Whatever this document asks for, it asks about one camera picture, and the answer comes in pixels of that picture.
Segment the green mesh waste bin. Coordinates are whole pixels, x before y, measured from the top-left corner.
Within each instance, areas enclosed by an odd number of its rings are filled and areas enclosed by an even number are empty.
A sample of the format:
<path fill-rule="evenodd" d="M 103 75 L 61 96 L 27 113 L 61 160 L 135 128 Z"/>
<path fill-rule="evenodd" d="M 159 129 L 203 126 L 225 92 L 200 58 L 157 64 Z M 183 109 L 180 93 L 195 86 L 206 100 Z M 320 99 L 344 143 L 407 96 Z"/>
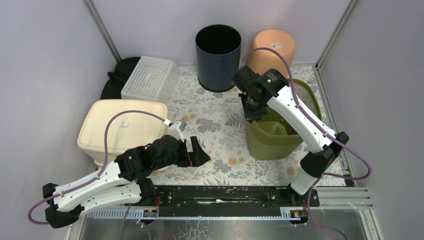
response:
<path fill-rule="evenodd" d="M 296 94 L 320 120 L 323 119 L 319 103 L 311 87 L 294 79 Z M 287 158 L 304 140 L 275 110 L 266 108 L 267 114 L 252 121 L 246 128 L 246 142 L 250 155 L 262 161 Z"/>

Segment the cream perforated large basket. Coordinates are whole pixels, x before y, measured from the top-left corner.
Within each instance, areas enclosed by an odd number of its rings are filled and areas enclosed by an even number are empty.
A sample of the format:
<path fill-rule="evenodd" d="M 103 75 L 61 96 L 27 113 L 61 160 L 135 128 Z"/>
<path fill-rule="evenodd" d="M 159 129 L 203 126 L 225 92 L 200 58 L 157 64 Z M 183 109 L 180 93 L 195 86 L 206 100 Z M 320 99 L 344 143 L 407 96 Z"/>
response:
<path fill-rule="evenodd" d="M 164 120 L 173 121 L 168 107 L 159 102 L 104 99 L 89 110 L 77 139 L 77 145 L 98 166 L 128 149 L 145 146 L 168 133 Z"/>

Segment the orange round bin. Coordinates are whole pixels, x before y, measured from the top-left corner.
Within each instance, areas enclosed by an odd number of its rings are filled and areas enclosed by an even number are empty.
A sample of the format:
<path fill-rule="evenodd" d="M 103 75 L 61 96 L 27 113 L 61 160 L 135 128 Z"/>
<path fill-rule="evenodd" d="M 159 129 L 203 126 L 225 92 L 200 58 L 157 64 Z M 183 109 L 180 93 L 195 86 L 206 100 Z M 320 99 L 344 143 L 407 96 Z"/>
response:
<path fill-rule="evenodd" d="M 287 32 L 279 29 L 267 29 L 256 35 L 252 43 L 252 48 L 269 48 L 278 52 L 289 66 L 296 53 L 295 39 Z M 269 50 L 256 50 L 247 59 L 247 65 L 260 75 L 269 69 L 276 69 L 286 78 L 289 76 L 283 61 Z"/>

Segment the white slotted basket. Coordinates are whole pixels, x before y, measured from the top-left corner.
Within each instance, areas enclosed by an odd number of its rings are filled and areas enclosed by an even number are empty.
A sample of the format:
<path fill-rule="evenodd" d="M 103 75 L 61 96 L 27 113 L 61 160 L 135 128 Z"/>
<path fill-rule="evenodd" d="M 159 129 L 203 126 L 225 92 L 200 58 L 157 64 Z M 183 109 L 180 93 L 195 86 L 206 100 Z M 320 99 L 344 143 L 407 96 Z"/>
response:
<path fill-rule="evenodd" d="M 120 95 L 124 100 L 159 102 L 167 105 L 182 77 L 173 60 L 142 56 Z"/>

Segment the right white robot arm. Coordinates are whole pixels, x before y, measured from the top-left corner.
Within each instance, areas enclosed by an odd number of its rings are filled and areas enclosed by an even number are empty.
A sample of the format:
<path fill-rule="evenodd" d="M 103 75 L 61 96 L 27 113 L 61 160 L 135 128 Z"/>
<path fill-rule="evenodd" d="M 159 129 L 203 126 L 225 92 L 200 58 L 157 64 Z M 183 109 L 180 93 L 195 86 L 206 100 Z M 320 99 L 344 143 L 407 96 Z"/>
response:
<path fill-rule="evenodd" d="M 236 71 L 231 80 L 241 91 L 239 96 L 248 122 L 262 119 L 268 113 L 267 108 L 271 108 L 306 143 L 309 152 L 300 161 L 301 170 L 288 185 L 286 193 L 291 205 L 301 205 L 307 199 L 308 190 L 340 155 L 349 136 L 324 124 L 298 99 L 294 84 L 274 68 L 260 75 L 245 65 Z"/>

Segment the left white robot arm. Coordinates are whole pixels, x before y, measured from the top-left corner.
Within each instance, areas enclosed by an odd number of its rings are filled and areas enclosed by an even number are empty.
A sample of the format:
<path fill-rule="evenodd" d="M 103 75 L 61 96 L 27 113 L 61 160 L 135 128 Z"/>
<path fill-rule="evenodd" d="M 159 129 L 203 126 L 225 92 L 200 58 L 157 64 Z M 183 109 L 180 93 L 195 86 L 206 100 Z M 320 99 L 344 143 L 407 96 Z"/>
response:
<path fill-rule="evenodd" d="M 180 168 L 200 167 L 210 161 L 195 136 L 187 142 L 164 135 L 153 143 L 126 150 L 115 160 L 79 180 L 57 185 L 45 184 L 43 197 L 46 223 L 62 228 L 75 223 L 89 212 L 115 205 L 157 204 L 157 194 L 151 173 L 176 165 Z"/>

